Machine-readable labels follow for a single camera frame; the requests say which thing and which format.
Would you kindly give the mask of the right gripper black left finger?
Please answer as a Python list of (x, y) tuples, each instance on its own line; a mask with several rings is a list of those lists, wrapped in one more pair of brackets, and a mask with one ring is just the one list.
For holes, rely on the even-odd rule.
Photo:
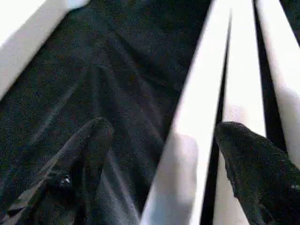
[(114, 129), (105, 118), (83, 125), (9, 206), (2, 225), (94, 225), (95, 197)]

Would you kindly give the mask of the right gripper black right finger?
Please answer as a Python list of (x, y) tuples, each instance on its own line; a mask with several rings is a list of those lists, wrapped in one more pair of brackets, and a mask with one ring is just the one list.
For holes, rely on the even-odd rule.
[(221, 122), (215, 140), (227, 178), (251, 225), (300, 223), (300, 170), (267, 138), (237, 122)]

